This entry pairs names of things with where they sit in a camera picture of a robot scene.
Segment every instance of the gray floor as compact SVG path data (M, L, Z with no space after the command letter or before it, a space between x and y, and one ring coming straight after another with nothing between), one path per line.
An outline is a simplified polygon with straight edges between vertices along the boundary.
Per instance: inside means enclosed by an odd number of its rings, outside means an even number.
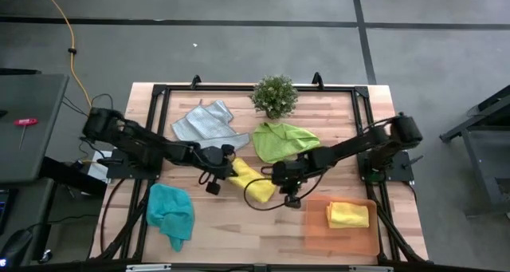
M353 22L352 0L57 0L69 16ZM361 0L368 22L510 23L510 0ZM0 14L58 17L48 0L0 0ZM256 81L285 73L309 82L315 71L335 84L367 83L357 29L229 26L74 26L76 71L89 93L110 93L124 110L133 81ZM508 85L510 31L368 30L375 76L389 85L395 108L414 116L425 137L412 151L418 209L430 259L494 270L510 267L510 221L503 215L467 220L481 202L461 140L440 133L466 118L477 102ZM69 32L62 25L0 24L0 67L69 74ZM85 107L76 84L66 95ZM98 102L107 105L106 100ZM63 108L48 154L80 157L84 118ZM73 213L99 211L76 200ZM68 210L56 207L57 214ZM90 238L72 233L94 219L62 225L56 262L85 258Z

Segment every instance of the green cloth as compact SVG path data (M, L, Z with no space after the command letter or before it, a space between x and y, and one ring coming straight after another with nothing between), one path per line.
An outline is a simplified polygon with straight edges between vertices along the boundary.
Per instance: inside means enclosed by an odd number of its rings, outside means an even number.
M182 249L184 240L191 239L194 210L190 196L182 189L154 184L149 194L147 222L159 227L159 233L170 239L175 251Z
M320 145L313 133L290 124L259 124L252 138L258 157L270 164Z

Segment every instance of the yellow cloth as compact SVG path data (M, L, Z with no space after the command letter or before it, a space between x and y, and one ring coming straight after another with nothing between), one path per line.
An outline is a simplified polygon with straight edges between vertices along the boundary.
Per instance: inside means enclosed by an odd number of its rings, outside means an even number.
M352 203L331 202L326 208L329 228L366 228L368 208Z
M252 169L246 162L236 157L232 162L233 170L237 173L237 177L229 177L231 183L245 189L246 184L254 179L263 178L260 173ZM266 203L276 190L276 186L271 183L271 180L262 180L251 183L248 187L248 194L250 194L256 201Z

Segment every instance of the wooden table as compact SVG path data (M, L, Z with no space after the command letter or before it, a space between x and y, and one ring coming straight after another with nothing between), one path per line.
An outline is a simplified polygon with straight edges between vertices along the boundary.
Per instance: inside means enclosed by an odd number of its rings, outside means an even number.
M153 83L133 84L127 103L126 118L140 124L146 123L152 86ZM389 87L372 85L368 88L374 119L393 116L395 111ZM248 95L248 92L174 91L170 96L164 136L170 140L176 140L171 124L184 117L185 113L197 106L200 100L203 105L208 105L215 100L223 100L234 115L234 119L230 122L231 127L238 133L252 132L259 123L268 119L263 112L255 112ZM155 114L154 130L158 125L160 103L157 106L159 111ZM308 129L319 137L322 145L327 146L356 135L352 103L348 93L300 93L296 111L283 121ZM264 165L257 157L253 143L237 151L237 156L256 170ZM143 253L144 262L376 263L375 257L305 250L303 208L293 210L282 207L268 212L255 211L244 203L240 188L228 181L221 181L220 195L211 195L205 191L205 186L198 184L199 176L200 171L196 168L180 167L164 162L159 182L185 189L193 200L195 212L193 237L190 241L184 242L181 252L176 253L171 249L166 235L161 235L157 227L148 227ZM104 238L107 245L115 238L126 221L133 183L134 181L125 181L113 196L104 225ZM113 186L113 184L108 186L104 203ZM387 186L396 227L415 251L423 258L427 258L422 227L412 191L402 183L389 182ZM359 180L355 157L342 160L329 170L317 187L316 193L365 199L367 195L363 183ZM283 195L276 193L265 206L273 206L282 201ZM380 226L384 250L389 257L390 248L386 228L382 224ZM97 226L95 233L92 257L100 252L99 227L100 225ZM138 225L133 230L133 235L130 255L135 247Z

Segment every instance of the small green plant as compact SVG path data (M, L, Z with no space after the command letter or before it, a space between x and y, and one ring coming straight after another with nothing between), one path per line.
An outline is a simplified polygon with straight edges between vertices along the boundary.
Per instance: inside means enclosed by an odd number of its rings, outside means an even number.
M258 112L265 111L268 118L275 120L288 116L296 108L297 90L290 77L265 76L249 98Z

